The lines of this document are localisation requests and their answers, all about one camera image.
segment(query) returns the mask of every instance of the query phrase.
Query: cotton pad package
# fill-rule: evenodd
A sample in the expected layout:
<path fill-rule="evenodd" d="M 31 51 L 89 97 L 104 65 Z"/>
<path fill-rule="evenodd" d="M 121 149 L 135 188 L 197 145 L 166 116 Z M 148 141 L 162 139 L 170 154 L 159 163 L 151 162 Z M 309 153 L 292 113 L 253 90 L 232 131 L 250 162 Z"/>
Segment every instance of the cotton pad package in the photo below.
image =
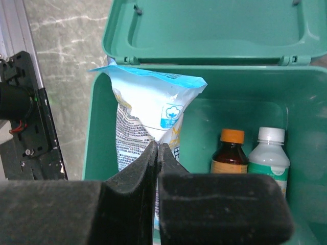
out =
<path fill-rule="evenodd" d="M 205 80 L 117 65 L 92 71 L 101 71 L 110 76 L 118 101 L 115 140 L 119 171 L 136 160 L 152 140 L 159 144 L 168 143 L 179 161 L 183 113 L 205 89 Z M 159 225 L 158 215 L 157 193 L 156 229 Z"/>

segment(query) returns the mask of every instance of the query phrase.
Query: marble wall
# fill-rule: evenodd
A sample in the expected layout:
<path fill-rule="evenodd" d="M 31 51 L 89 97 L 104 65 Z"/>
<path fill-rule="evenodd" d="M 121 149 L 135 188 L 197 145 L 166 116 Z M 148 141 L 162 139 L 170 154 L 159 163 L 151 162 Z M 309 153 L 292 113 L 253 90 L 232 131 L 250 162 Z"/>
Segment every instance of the marble wall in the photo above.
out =
<path fill-rule="evenodd" d="M 25 5 L 68 178 L 81 179 L 95 76 L 86 71 L 107 64 L 101 39 L 111 0 L 25 0 Z"/>

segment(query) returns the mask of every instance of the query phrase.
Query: black device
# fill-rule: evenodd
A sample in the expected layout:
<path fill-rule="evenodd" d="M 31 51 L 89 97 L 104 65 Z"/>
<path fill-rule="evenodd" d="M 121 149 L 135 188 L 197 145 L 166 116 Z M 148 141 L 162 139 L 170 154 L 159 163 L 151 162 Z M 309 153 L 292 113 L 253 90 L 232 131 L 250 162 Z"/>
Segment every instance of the black device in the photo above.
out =
<path fill-rule="evenodd" d="M 45 88 L 38 88 L 30 54 L 0 60 L 0 119 L 13 139 L 0 145 L 10 180 L 67 179 Z"/>

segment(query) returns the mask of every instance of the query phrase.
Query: green plastic box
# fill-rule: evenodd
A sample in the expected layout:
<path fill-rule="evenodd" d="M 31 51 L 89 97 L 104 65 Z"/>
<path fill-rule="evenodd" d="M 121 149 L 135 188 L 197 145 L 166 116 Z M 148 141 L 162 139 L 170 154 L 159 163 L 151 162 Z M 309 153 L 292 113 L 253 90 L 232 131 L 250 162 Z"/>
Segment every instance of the green plastic box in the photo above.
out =
<path fill-rule="evenodd" d="M 260 126 L 286 129 L 287 200 L 297 227 L 288 244 L 327 244 L 327 69 L 310 66 L 327 53 L 327 0 L 295 2 L 115 0 L 103 49 L 120 65 L 207 81 L 181 130 L 180 162 L 190 172 L 209 172 L 222 128 L 245 131 L 247 155 Z M 92 89 L 86 180 L 118 172 L 116 109 L 101 73 Z"/>

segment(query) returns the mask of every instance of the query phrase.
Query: green label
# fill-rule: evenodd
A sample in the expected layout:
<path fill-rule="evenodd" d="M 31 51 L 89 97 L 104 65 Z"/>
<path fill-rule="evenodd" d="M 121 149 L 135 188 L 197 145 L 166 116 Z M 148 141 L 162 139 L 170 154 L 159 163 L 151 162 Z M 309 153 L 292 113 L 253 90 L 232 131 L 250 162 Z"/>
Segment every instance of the green label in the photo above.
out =
<path fill-rule="evenodd" d="M 288 167 L 265 166 L 249 162 L 248 173 L 269 175 L 275 180 L 287 181 Z"/>

